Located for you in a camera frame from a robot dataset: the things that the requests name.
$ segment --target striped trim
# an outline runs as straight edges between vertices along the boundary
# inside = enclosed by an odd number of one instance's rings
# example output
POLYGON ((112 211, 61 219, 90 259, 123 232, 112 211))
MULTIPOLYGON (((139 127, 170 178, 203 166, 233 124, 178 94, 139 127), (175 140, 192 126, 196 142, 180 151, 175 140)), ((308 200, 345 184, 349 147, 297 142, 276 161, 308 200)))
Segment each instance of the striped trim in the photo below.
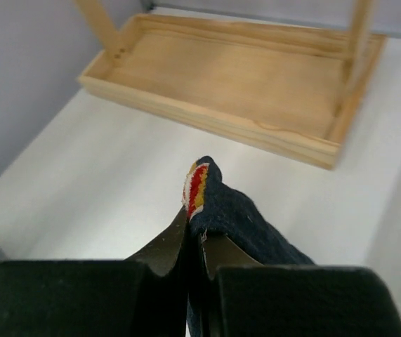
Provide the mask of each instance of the striped trim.
POLYGON ((182 202, 190 220, 193 216, 203 211, 208 166, 209 163, 200 164, 199 166, 194 164, 186 176, 182 202))

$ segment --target wooden box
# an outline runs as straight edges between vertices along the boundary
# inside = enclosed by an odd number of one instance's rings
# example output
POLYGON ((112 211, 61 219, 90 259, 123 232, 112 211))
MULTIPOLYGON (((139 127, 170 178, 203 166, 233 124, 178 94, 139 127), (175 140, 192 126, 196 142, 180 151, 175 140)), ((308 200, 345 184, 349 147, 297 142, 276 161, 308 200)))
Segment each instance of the wooden box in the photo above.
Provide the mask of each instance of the wooden box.
POLYGON ((349 32, 140 14, 116 31, 77 0, 105 50, 79 80, 101 98, 325 168, 339 150, 386 38, 373 1, 349 32))

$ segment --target wooden frame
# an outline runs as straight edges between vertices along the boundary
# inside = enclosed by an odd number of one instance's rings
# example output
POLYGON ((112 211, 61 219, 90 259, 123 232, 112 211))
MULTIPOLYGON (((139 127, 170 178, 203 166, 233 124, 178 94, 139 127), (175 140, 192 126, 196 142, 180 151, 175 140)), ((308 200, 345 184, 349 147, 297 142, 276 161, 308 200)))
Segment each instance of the wooden frame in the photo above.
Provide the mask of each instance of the wooden frame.
POLYGON ((146 14, 117 31, 75 1, 105 48, 79 77, 90 93, 328 169, 386 40, 374 0, 349 32, 146 14))

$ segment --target black object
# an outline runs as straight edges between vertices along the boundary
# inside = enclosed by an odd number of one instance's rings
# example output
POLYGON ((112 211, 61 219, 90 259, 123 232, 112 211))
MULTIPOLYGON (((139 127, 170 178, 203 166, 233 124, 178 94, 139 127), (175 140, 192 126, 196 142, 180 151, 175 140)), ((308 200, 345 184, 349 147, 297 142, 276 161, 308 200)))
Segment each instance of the black object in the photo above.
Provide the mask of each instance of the black object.
POLYGON ((0 337, 184 336, 187 283, 203 336, 401 336, 373 272, 262 266, 181 210, 127 260, 0 262, 0 337))

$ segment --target red stripe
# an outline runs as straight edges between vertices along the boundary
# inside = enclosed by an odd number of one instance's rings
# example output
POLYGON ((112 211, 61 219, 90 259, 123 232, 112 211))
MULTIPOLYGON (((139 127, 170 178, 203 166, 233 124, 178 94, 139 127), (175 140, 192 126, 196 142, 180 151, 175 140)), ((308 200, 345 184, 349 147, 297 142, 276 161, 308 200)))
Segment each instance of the red stripe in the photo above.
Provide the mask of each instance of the red stripe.
POLYGON ((195 197, 199 192, 199 185, 202 182, 202 174, 206 171, 206 166, 199 166, 195 169, 191 179, 191 191, 189 193, 189 209, 188 216, 190 217, 195 211, 195 197))

